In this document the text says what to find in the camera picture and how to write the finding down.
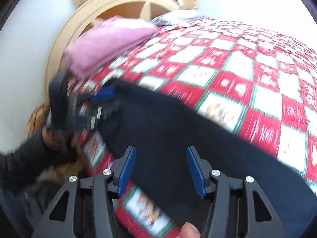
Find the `left forearm black sleeve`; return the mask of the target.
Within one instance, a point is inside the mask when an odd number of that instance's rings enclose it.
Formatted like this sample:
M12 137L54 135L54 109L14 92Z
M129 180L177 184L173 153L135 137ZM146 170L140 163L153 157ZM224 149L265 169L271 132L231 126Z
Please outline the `left forearm black sleeve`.
M19 192L33 184L44 170L76 160L77 152L74 148L69 147L66 152L51 149L38 132L16 150L6 155L1 154L1 187Z

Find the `left hand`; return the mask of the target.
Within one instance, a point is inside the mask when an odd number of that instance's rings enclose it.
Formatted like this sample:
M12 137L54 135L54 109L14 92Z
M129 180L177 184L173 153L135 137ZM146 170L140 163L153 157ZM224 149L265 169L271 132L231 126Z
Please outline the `left hand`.
M52 150L68 154L71 150L72 135L64 130L53 130L44 126L41 132L44 144Z

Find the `right hand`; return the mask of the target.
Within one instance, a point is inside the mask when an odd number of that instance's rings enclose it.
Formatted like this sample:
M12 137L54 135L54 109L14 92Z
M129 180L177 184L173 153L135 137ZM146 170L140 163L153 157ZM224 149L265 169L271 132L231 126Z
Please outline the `right hand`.
M186 222L180 230L180 238L200 238L199 230L191 223Z

